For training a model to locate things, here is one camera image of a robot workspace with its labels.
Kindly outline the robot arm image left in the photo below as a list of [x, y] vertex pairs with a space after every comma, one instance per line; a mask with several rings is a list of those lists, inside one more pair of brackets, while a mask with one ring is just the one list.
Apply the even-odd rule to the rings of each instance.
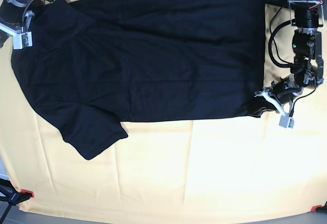
[[23, 49], [33, 45], [29, 27], [35, 13], [29, 9], [37, 1], [54, 0], [3, 0], [1, 3], [1, 46], [10, 37], [13, 49]]

